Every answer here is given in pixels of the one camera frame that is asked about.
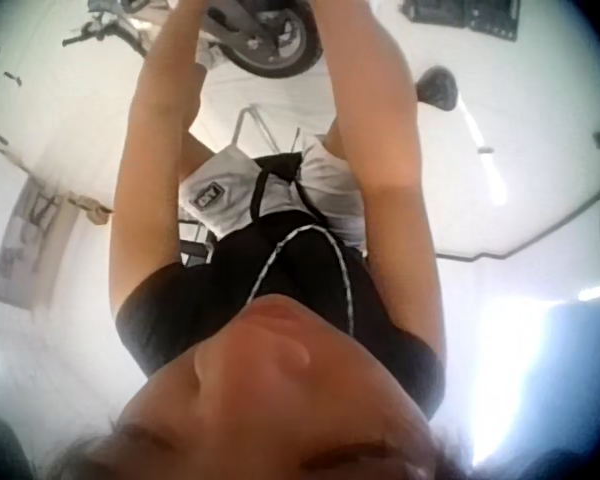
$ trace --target dark hair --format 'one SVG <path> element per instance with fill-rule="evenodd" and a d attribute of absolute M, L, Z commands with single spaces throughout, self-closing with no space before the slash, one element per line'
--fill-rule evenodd
<path fill-rule="evenodd" d="M 115 480 L 115 472 L 92 457 L 94 447 L 107 437 L 81 438 L 51 464 L 46 480 Z"/>
<path fill-rule="evenodd" d="M 52 464 L 46 480 L 118 480 L 114 471 L 91 456 L 94 447 L 106 439 L 96 437 L 74 442 Z M 469 480 L 469 475 L 459 462 L 439 449 L 435 480 Z"/>

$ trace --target raised arm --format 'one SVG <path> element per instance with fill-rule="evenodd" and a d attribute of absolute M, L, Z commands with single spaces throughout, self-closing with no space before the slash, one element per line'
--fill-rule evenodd
<path fill-rule="evenodd" d="M 114 200 L 109 291 L 115 313 L 160 268 L 180 261 L 179 162 L 206 71 L 195 63 L 207 0 L 180 0 L 140 73 Z"/>
<path fill-rule="evenodd" d="M 368 0 L 311 0 L 342 135 L 365 206 L 372 276 L 393 322 L 446 357 L 440 284 L 421 183 L 417 95 Z"/>

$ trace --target woman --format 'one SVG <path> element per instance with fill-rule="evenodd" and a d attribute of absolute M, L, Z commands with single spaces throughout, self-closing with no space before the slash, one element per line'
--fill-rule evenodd
<path fill-rule="evenodd" d="M 304 152 L 307 207 L 240 151 L 188 133 L 205 4 L 180 0 L 146 59 L 115 199 L 111 303 L 149 380 L 115 432 L 60 470 L 440 478 L 427 419 L 444 325 L 406 62 L 367 0 L 312 0 L 338 119 Z M 220 239 L 208 265 L 180 263 L 179 202 Z"/>

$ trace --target eye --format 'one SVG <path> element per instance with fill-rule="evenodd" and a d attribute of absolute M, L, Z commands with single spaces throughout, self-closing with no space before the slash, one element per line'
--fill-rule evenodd
<path fill-rule="evenodd" d="M 138 425 L 122 426 L 118 430 L 117 436 L 129 444 L 143 449 L 155 450 L 162 453 L 175 451 L 175 447 L 169 440 Z"/>
<path fill-rule="evenodd" d="M 399 452 L 385 443 L 360 443 L 331 449 L 302 463 L 307 472 L 327 470 L 368 459 L 396 457 Z"/>

